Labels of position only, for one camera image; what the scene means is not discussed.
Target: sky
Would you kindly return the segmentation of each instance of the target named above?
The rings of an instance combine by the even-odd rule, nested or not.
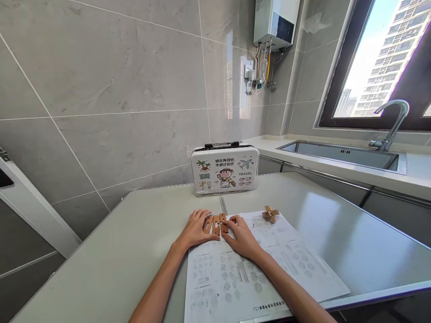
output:
[[[398,5],[396,0],[375,0],[344,86],[352,89],[350,97],[363,92]]]

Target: faucet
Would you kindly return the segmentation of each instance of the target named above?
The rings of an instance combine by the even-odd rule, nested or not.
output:
[[[409,110],[410,110],[409,103],[404,100],[392,100],[383,104],[377,110],[374,111],[375,114],[379,114],[384,109],[394,105],[398,105],[400,107],[400,114],[398,115],[398,118],[396,119],[394,125],[392,126],[392,129],[389,131],[386,138],[383,139],[382,141],[377,141],[377,140],[370,141],[368,144],[370,147],[378,147],[377,150],[380,150],[380,151],[388,151],[389,148],[391,147],[392,142],[394,141],[394,136],[398,131],[398,128],[400,127],[404,118],[409,113]]]

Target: hand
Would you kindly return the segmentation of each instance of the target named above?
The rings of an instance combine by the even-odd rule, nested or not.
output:
[[[223,224],[232,228],[236,240],[227,233],[222,232],[221,235],[237,253],[255,261],[259,255],[265,252],[251,233],[246,221],[239,215],[232,216],[229,221],[223,221]]]
[[[203,232],[203,225],[207,215],[211,211],[200,209],[195,210],[189,217],[189,221],[181,232],[180,236],[174,242],[175,245],[180,247],[186,252],[190,247],[201,244],[209,240],[220,240],[220,237],[215,234],[206,234]]]

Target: palm tree illustration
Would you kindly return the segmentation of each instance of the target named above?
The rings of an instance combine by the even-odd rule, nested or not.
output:
[[[207,170],[210,169],[209,166],[211,166],[211,164],[210,163],[206,163],[206,162],[207,161],[200,161],[200,160],[198,160],[198,162],[196,163],[196,164],[198,164],[199,166],[202,167],[201,171],[207,171]]]

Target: glass pane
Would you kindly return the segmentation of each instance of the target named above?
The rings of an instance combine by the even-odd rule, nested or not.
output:
[[[431,19],[428,2],[375,0],[334,118],[379,117],[374,111],[391,97]],[[405,13],[413,15],[400,23]]]

